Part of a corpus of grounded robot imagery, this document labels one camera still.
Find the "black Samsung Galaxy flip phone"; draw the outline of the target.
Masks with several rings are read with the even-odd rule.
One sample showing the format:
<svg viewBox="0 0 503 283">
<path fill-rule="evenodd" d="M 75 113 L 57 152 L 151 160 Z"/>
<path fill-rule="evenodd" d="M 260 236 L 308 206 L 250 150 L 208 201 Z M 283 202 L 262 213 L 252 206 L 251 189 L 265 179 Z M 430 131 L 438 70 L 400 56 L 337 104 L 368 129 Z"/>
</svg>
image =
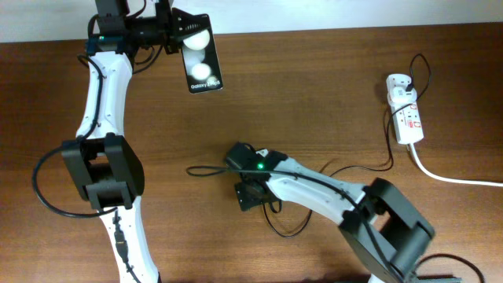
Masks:
<svg viewBox="0 0 503 283">
<path fill-rule="evenodd" d="M 223 88 L 210 17 L 207 14 L 196 15 L 196 17 L 204 24 L 209 24 L 209 27 L 184 39 L 181 44 L 185 76 L 191 94 L 201 94 Z"/>
</svg>

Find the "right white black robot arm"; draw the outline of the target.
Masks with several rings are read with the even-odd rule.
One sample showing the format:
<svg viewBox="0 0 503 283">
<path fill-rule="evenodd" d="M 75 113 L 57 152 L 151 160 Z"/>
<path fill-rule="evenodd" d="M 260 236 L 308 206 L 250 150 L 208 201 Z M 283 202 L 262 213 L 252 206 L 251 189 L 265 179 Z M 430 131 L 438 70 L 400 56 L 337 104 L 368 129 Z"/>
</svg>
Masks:
<svg viewBox="0 0 503 283">
<path fill-rule="evenodd" d="M 226 154 L 242 210 L 279 201 L 333 221 L 369 272 L 383 282 L 415 282 L 415 268 L 435 236 L 428 220 L 389 181 L 345 182 L 278 151 L 236 143 Z"/>
</svg>

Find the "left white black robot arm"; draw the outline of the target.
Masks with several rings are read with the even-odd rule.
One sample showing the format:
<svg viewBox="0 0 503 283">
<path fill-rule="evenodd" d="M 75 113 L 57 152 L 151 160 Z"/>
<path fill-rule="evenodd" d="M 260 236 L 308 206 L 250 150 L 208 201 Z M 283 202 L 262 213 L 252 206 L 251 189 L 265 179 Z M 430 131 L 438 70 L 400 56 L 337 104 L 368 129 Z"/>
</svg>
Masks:
<svg viewBox="0 0 503 283">
<path fill-rule="evenodd" d="M 80 197 L 90 203 L 112 245 L 121 282 L 159 282 L 141 218 L 145 174 L 124 137 L 127 87 L 138 50 L 179 52 L 192 37 L 213 49 L 211 22 L 158 1 L 152 17 L 131 13 L 125 1 L 98 1 L 88 23 L 85 58 L 90 84 L 83 120 L 62 157 Z"/>
</svg>

